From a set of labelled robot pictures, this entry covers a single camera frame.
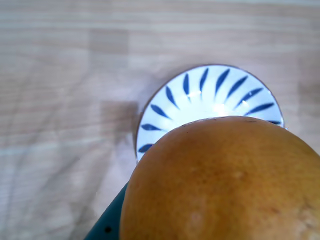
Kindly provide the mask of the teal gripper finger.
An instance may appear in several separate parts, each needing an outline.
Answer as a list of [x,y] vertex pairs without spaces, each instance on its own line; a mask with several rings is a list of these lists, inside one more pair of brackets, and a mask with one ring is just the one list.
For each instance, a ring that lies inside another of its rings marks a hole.
[[119,240],[120,218],[127,186],[124,186],[84,238],[85,240]]

